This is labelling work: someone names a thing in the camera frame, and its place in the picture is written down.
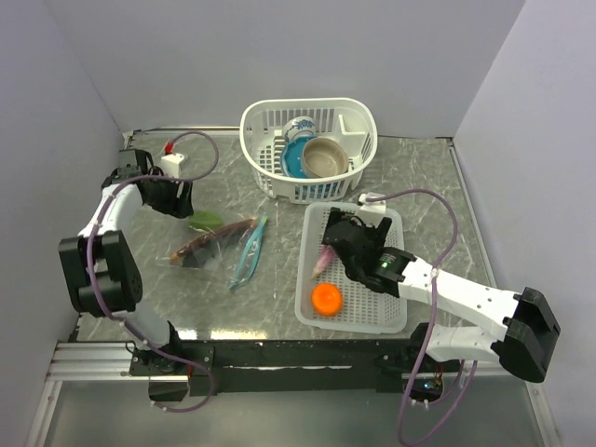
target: pink vegetable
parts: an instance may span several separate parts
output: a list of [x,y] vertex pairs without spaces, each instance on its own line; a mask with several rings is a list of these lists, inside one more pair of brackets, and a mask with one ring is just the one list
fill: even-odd
[[335,259],[335,251],[329,245],[323,245],[320,250],[320,255],[318,256],[317,264],[313,269],[313,279],[318,277],[321,273],[325,271],[325,269],[332,263],[333,259]]

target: gray marble surface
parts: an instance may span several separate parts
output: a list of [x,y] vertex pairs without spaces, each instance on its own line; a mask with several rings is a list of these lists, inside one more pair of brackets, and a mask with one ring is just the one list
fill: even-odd
[[[135,137],[133,147],[158,154],[168,137],[155,134]],[[219,212],[228,222],[266,212],[261,260],[251,282],[228,290],[221,266],[213,274],[192,268],[168,266],[164,257],[195,234],[185,221],[178,221],[143,208],[127,234],[141,270],[143,301],[169,319],[185,339],[328,339],[372,338],[355,332],[322,330],[302,324],[294,315],[296,269],[305,206],[287,199],[267,197],[252,178],[238,137],[217,137],[221,159],[217,169],[194,186],[196,210]],[[194,174],[212,160],[210,145],[200,137],[188,137],[176,150],[190,156],[185,173]],[[442,139],[380,138],[377,155],[364,171],[358,188],[344,201],[353,202],[360,192],[390,193],[424,187],[448,198],[458,218],[459,240],[443,263],[456,275],[488,284],[479,242],[448,147]],[[402,217],[405,249],[432,261],[447,245],[451,221],[440,203],[429,196],[395,199],[389,207]],[[408,337],[418,323],[427,321],[430,307],[408,303],[405,329],[385,338]],[[459,318],[440,312],[439,324],[455,325]],[[114,341],[128,337],[113,322],[84,316],[79,341]]]

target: blue and white cup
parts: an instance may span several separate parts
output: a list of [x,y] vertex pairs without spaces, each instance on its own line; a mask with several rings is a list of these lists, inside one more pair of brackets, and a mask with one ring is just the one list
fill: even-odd
[[310,116],[296,116],[283,127],[283,138],[286,142],[293,142],[300,137],[311,137],[317,132],[315,120]]

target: green vegetable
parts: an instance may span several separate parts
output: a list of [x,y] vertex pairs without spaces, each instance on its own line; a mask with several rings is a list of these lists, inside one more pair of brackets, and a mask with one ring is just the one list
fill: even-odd
[[188,218],[188,224],[198,231],[213,231],[224,224],[224,219],[215,212],[197,211]]

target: red connector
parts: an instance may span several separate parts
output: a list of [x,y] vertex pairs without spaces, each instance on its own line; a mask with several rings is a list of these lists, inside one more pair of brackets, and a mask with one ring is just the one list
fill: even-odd
[[166,155],[168,156],[169,154],[171,154],[174,150],[174,143],[173,142],[167,142],[166,146],[164,147],[164,152],[166,153]]

